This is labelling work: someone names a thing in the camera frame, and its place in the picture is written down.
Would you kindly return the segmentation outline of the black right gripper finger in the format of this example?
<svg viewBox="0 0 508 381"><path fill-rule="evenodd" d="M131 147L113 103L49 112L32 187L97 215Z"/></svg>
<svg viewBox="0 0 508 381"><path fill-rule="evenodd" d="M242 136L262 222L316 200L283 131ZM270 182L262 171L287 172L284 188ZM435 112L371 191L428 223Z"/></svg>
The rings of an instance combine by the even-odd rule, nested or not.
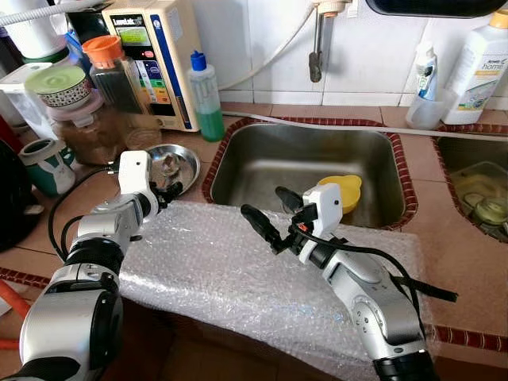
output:
<svg viewBox="0 0 508 381"><path fill-rule="evenodd" d="M279 197L280 203L282 203L284 213L297 214L305 206L302 194L298 194L294 190L286 187L276 187L275 193Z"/></svg>
<svg viewBox="0 0 508 381"><path fill-rule="evenodd" d="M279 230L269 221L264 213L261 213L258 208L244 204L241 207L241 214L244 219L249 222L252 229L261 236L265 242L269 243L273 253L276 255L279 252L286 250L286 242L282 236L279 235Z"/></svg>

